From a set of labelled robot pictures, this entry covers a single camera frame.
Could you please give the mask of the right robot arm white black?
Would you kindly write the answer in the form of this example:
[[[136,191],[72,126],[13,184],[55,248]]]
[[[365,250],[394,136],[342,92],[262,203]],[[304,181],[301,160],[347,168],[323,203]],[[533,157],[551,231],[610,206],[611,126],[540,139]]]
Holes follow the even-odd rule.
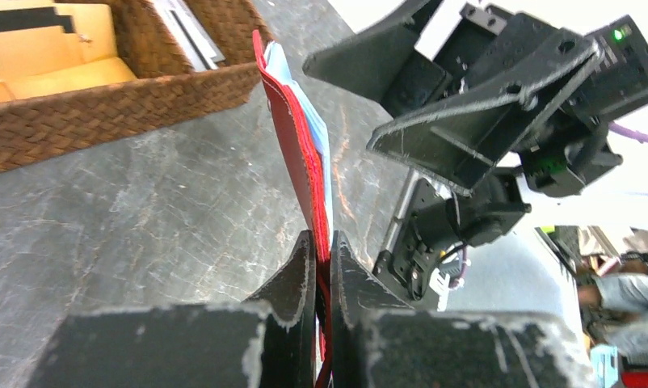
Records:
[[[415,307],[441,251],[530,226],[648,230],[648,28],[617,1],[406,1],[305,74],[380,104],[368,150],[410,172],[375,264]]]

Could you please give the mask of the red card holder wallet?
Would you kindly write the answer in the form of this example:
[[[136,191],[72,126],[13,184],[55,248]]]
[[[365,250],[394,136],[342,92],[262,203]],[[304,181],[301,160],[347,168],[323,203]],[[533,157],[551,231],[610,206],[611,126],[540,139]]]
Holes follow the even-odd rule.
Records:
[[[255,61],[262,78],[280,149],[308,229],[313,232],[316,252],[316,290],[323,307],[318,311],[322,367],[314,383],[331,383],[330,313],[330,147],[326,124],[292,77],[283,46],[263,42],[259,30],[252,32]]]

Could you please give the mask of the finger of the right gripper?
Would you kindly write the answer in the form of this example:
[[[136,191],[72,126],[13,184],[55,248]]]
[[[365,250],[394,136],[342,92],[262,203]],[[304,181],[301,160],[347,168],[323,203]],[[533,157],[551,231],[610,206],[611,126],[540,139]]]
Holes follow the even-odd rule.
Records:
[[[560,136],[551,118],[602,54],[594,40],[544,40],[466,92],[376,128],[367,149],[469,195],[507,153],[542,148]]]
[[[379,103],[440,4],[404,1],[371,27],[311,53],[303,73]]]

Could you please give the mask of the woven brown basket organizer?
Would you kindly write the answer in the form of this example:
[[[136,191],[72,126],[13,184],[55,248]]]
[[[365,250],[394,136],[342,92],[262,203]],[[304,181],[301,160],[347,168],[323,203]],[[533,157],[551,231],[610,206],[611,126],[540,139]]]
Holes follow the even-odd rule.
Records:
[[[259,81],[252,32],[270,37],[251,1],[191,1],[225,56],[195,72],[151,1],[54,1],[111,7],[128,82],[0,103],[0,172],[245,103]]]

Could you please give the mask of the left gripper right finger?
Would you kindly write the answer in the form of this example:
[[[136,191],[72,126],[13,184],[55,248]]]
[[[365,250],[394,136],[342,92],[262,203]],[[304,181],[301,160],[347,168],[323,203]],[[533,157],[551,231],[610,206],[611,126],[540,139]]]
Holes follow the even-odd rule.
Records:
[[[330,262],[336,387],[592,387],[585,347],[537,312],[416,310],[357,261],[345,233]]]

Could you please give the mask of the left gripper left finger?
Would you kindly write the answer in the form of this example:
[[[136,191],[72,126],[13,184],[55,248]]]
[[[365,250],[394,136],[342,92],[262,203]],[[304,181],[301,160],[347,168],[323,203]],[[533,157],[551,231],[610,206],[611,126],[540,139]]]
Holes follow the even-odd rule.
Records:
[[[238,303],[71,314],[31,387],[311,387],[315,244],[300,232],[287,262]]]

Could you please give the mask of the person in grey clothes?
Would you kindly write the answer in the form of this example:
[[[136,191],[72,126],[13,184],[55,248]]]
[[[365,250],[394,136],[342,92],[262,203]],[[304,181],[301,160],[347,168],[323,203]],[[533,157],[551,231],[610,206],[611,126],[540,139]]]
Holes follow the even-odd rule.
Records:
[[[597,276],[589,267],[577,269],[576,276],[591,279],[578,287],[579,305],[628,313],[624,325],[610,331],[605,343],[626,357],[648,355],[648,253],[630,252],[619,270]]]

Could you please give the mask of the beige cards in basket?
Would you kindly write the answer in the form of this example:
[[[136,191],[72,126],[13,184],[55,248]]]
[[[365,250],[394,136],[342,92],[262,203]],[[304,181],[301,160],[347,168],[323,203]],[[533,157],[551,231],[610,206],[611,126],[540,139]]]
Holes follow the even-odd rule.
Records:
[[[134,79],[109,5],[0,1],[0,103]]]

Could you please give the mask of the grey cards in basket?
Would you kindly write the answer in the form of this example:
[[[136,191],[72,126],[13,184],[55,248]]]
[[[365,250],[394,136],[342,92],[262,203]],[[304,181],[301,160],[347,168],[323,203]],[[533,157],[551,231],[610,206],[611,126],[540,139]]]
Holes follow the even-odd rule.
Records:
[[[190,61],[195,72],[218,70],[224,54],[195,17],[186,1],[154,0],[154,9]]]

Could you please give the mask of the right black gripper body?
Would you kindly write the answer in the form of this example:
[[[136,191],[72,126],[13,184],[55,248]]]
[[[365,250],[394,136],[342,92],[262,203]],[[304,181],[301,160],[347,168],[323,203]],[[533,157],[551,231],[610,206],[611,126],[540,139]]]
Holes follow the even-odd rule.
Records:
[[[482,89],[552,124],[607,124],[648,104],[648,44],[629,17],[583,37],[524,12],[467,2],[404,2],[380,22],[402,60],[381,105],[393,122],[427,124],[490,107]]]

